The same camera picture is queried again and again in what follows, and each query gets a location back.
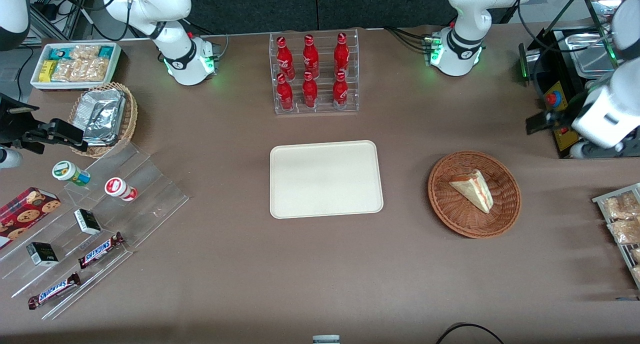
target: cookie box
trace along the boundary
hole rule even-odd
[[[30,187],[0,207],[0,249],[18,239],[60,204],[54,194]]]
[[[87,46],[100,46],[100,47],[112,47],[112,52],[109,57],[109,65],[107,66],[107,72],[102,81],[78,81],[78,82],[43,82],[40,81],[40,73],[42,70],[42,66],[45,61],[51,59],[51,53],[56,50],[61,50],[64,48],[71,48],[77,45],[87,45]],[[99,85],[109,84],[112,81],[112,77],[114,77],[114,73],[116,71],[116,66],[118,64],[118,59],[121,54],[121,47],[112,41],[74,41],[72,43],[51,43],[46,44],[42,48],[42,52],[40,53],[38,64],[33,71],[33,75],[31,76],[31,85],[40,89],[43,92],[50,91],[84,91],[84,89],[98,87]]]

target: table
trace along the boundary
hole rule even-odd
[[[139,105],[134,142],[192,199],[55,321],[0,287],[2,342],[414,344],[466,321],[506,343],[637,343],[640,305],[613,300],[637,291],[590,198],[640,182],[640,159],[560,160],[550,134],[526,136],[539,109],[519,82],[522,27],[495,25],[464,77],[425,67],[388,32],[359,35],[361,110],[320,117],[274,114],[267,34],[231,37],[219,75],[194,87],[167,75],[150,41],[123,41],[115,80]],[[29,104],[66,119],[77,96],[34,90]],[[274,146],[365,139],[381,212],[271,217]],[[461,237],[428,203],[430,169],[459,150],[498,158],[518,181],[522,212],[501,237]],[[23,154],[0,171],[0,203],[62,189],[59,160],[90,163],[59,145]]]

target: coca-cola bottle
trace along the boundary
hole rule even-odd
[[[318,49],[314,45],[313,35],[304,35],[302,57],[304,58],[304,70],[311,72],[313,79],[318,79],[320,76],[320,56],[318,55]]]
[[[284,73],[278,73],[277,79],[278,86],[276,91],[278,92],[280,106],[285,112],[290,112],[293,110],[293,90]]]
[[[304,72],[302,93],[304,93],[304,105],[309,109],[314,109],[318,102],[318,84],[314,80],[314,75],[309,71]]]
[[[333,71],[335,75],[344,72],[344,76],[349,76],[349,47],[347,46],[347,34],[338,34],[338,45],[333,51]]]
[[[349,91],[349,86],[345,82],[345,72],[338,72],[335,77],[336,82],[333,84],[333,107],[336,110],[343,110],[347,107],[347,91]]]
[[[296,77],[296,69],[293,67],[293,55],[291,50],[287,47],[287,40],[284,36],[279,36],[276,39],[278,43],[278,66],[284,75],[286,80],[291,82]]]

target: white tray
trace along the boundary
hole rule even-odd
[[[270,153],[276,219],[377,213],[384,205],[372,141],[276,146]]]
[[[113,52],[111,53],[111,57],[109,58],[109,66],[107,66],[107,72],[102,81],[79,81],[79,82],[60,82],[60,81],[51,81],[51,82],[41,82],[38,80],[40,72],[42,70],[42,63],[49,58],[52,50],[61,49],[61,48],[71,48],[78,44],[82,45],[91,45],[91,46],[101,46],[101,47],[113,47]],[[114,77],[114,73],[116,71],[116,66],[118,65],[118,59],[121,54],[121,47],[112,42],[112,41],[87,41],[87,42],[71,42],[71,43],[51,43],[46,44],[42,48],[42,52],[40,53],[38,64],[36,68],[33,70],[33,74],[31,75],[30,84],[35,89],[40,89],[41,91],[79,91],[82,89],[95,88],[99,85],[108,84],[112,81]]]

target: sandwich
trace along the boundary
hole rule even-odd
[[[485,177],[478,169],[474,169],[469,174],[455,175],[449,184],[485,214],[489,214],[494,206],[494,198],[491,196]]]

